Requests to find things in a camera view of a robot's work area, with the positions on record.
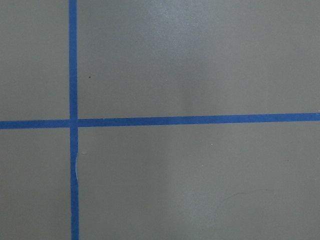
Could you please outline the blue tape right vertical line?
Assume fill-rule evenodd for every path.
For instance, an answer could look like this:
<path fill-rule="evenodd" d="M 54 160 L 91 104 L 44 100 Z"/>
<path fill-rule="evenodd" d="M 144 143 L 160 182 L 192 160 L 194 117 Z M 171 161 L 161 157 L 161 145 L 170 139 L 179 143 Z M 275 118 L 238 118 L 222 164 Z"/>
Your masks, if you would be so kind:
<path fill-rule="evenodd" d="M 70 146 L 70 211 L 71 239 L 78 240 L 79 186 L 77 177 L 78 156 L 78 69 L 77 69 L 77 1 L 68 2 L 69 28 L 69 146 Z"/>

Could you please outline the blue tape upper horizontal line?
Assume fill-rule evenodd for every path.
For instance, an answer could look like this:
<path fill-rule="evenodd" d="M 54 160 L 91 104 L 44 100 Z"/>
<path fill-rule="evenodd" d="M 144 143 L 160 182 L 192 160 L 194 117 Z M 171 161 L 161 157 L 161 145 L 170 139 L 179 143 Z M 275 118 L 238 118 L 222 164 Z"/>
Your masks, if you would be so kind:
<path fill-rule="evenodd" d="M 88 119 L 51 119 L 51 120 L 11 120 L 1 121 L 4 129 L 52 129 L 52 128 L 90 128 L 126 126 L 168 126 L 240 123 L 277 123 L 277 122 L 316 122 L 320 114 L 315 113 L 277 113 L 207 116 L 167 116 L 167 117 L 129 117 L 129 118 L 88 118 Z"/>

